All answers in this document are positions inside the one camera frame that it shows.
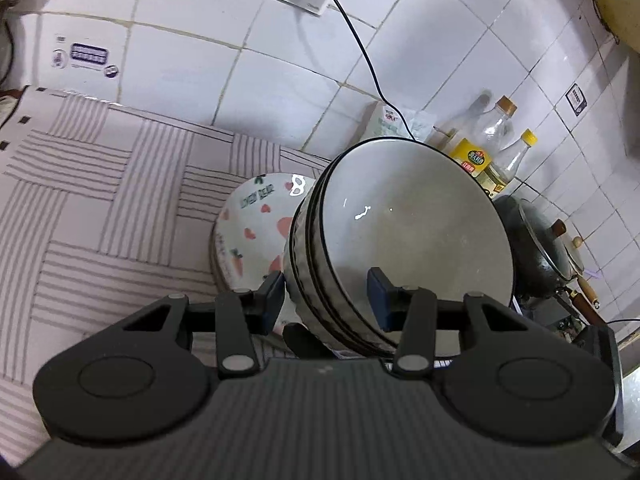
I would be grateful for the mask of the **small white bowl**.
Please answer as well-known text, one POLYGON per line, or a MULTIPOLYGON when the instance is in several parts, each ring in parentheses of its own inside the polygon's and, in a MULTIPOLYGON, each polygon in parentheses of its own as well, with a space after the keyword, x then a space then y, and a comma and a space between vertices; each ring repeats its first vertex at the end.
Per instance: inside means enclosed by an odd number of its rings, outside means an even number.
POLYGON ((290 234, 284 250, 284 275, 288 293, 302 323, 332 350, 352 348, 352 340, 331 318, 322 301, 321 292, 311 273, 312 259, 308 256, 306 221, 311 195, 305 197, 294 212, 290 234))

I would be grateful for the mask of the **pink rabbit print plate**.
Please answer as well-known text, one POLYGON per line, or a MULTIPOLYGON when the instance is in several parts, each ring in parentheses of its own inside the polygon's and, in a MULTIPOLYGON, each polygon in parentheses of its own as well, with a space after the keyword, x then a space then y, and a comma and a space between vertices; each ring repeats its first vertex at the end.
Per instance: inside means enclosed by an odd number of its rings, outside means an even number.
POLYGON ((209 237, 212 273, 222 292, 255 290, 283 270, 293 216, 314 186, 300 174, 261 174, 228 197, 209 237))

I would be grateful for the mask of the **large white ribbed bowl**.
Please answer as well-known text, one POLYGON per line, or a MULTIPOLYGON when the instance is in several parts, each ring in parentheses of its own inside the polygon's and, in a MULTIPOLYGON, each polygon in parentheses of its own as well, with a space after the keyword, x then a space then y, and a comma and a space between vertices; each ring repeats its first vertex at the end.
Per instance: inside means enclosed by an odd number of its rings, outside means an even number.
POLYGON ((484 292, 510 304, 514 270, 494 203, 451 158, 418 142, 361 142, 323 171, 318 201, 320 255, 355 311, 378 326, 367 274, 380 268, 396 286, 440 299, 484 292))

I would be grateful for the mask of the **medium white ribbed bowl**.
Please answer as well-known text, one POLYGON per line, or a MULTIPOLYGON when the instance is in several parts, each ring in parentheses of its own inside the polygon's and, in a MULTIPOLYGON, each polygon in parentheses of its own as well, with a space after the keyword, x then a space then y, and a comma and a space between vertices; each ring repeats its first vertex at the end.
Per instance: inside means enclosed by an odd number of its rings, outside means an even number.
POLYGON ((391 356, 396 342, 355 311, 335 284, 328 259, 320 255, 317 212, 325 177, 319 177, 295 211, 286 245, 285 276, 296 312, 311 333, 333 350, 391 356))

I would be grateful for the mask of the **striped table mat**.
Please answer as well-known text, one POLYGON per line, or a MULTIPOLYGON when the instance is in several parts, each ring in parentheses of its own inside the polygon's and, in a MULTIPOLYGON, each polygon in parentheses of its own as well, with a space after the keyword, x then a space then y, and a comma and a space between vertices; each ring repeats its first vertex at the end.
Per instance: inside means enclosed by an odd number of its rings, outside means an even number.
POLYGON ((45 362, 151 302, 211 300, 208 243, 227 197, 260 176, 315 177, 292 148, 41 87, 1 124, 1 454, 47 441, 45 362))

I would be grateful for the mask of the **clear vinegar bottle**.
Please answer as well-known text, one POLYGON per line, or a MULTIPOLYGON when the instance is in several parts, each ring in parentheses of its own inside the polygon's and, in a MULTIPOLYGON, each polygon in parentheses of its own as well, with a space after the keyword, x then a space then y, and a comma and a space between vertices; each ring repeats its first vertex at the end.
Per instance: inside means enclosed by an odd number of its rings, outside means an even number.
POLYGON ((537 141, 535 133, 526 129, 518 140, 501 150, 476 177, 489 198, 495 198, 511 183, 527 152, 537 141))

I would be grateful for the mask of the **yellow label cooking wine bottle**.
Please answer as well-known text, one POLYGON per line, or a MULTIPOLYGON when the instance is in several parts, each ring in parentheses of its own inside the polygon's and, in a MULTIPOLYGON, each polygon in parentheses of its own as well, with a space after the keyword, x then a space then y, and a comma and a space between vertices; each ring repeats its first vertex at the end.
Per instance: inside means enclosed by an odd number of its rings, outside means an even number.
POLYGON ((482 110, 480 106, 488 102, 488 96, 480 96, 465 112, 434 125, 440 135, 438 148, 473 178, 495 158, 518 109, 507 96, 490 110, 482 110))

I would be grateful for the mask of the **white salt bag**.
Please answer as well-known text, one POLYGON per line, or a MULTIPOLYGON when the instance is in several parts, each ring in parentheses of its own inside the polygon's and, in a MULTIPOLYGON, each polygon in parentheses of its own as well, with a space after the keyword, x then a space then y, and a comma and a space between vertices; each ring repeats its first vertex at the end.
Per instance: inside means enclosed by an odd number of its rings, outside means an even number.
POLYGON ((421 110, 404 110, 401 114, 393 107, 378 102, 364 122, 359 140, 393 136, 394 138, 414 139, 425 143, 431 135, 436 116, 421 110))

